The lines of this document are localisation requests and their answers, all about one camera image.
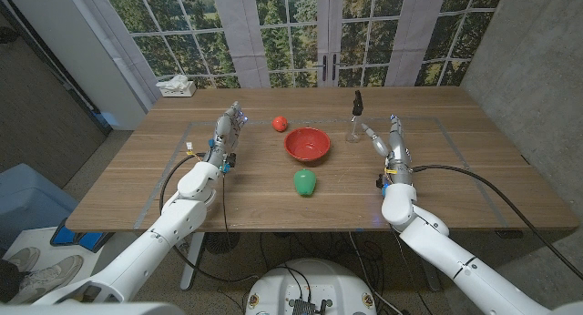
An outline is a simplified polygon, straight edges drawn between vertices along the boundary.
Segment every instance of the shoe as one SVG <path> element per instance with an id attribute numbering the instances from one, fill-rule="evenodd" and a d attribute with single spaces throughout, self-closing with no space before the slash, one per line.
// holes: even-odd
<path id="1" fill-rule="evenodd" d="M 26 275 L 20 283 L 20 291 L 8 304 L 21 304 L 36 301 L 51 290 L 66 286 L 83 265 L 81 256 L 69 256 L 56 265 L 35 270 Z"/>
<path id="2" fill-rule="evenodd" d="M 8 261 L 15 264 L 20 272 L 30 271 L 35 266 L 38 256 L 40 256 L 39 249 L 28 247 L 18 251 Z"/>

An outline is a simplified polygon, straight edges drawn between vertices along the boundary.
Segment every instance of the red ball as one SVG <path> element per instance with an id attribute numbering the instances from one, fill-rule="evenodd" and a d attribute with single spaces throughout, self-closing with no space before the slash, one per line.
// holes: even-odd
<path id="1" fill-rule="evenodd" d="M 273 128 L 278 132 L 283 132 L 288 127 L 288 120 L 283 116 L 275 117 L 271 122 Z"/>

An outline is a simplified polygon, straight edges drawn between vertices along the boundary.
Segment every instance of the metal stand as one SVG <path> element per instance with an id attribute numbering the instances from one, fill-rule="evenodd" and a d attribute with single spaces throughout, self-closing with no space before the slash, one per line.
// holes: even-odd
<path id="1" fill-rule="evenodd" d="M 425 273 L 425 278 L 427 279 L 427 286 L 433 292 L 441 291 L 441 282 L 437 276 L 437 269 L 435 266 L 431 265 L 427 260 L 421 259 L 421 265 L 423 266 L 423 272 Z"/>
<path id="2" fill-rule="evenodd" d="M 204 240 L 204 232 L 192 233 L 192 240 L 190 241 L 189 255 L 187 258 L 194 265 L 199 265 L 199 259 L 202 255 L 202 241 Z M 195 271 L 188 264 L 184 265 L 182 271 L 182 279 L 180 280 L 180 288 L 183 291 L 192 288 L 192 281 L 194 280 Z"/>

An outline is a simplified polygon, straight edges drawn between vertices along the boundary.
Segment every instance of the green ball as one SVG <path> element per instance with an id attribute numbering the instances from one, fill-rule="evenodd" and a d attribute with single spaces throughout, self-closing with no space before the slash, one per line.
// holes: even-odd
<path id="1" fill-rule="evenodd" d="M 293 184 L 301 196 L 310 196 L 316 187 L 316 174 L 308 169 L 298 170 L 293 176 Z"/>

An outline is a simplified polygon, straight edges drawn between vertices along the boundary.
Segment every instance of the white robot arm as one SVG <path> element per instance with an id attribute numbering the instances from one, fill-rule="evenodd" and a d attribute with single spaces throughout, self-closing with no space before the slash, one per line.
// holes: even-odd
<path id="1" fill-rule="evenodd" d="M 401 239 L 411 249 L 443 271 L 485 314 L 548 314 L 550 310 L 448 238 L 449 229 L 442 220 L 414 204 L 417 196 L 401 121 L 398 117 L 391 119 L 391 151 L 380 137 L 363 125 L 376 151 L 386 157 L 384 218 L 401 232 Z"/>
<path id="2" fill-rule="evenodd" d="M 156 222 L 98 274 L 48 293 L 35 305 L 52 305 L 91 294 L 94 302 L 131 300 L 169 250 L 205 220 L 214 186 L 234 163 L 228 161 L 247 118 L 235 102 L 217 120 L 213 145 L 178 184 Z"/>

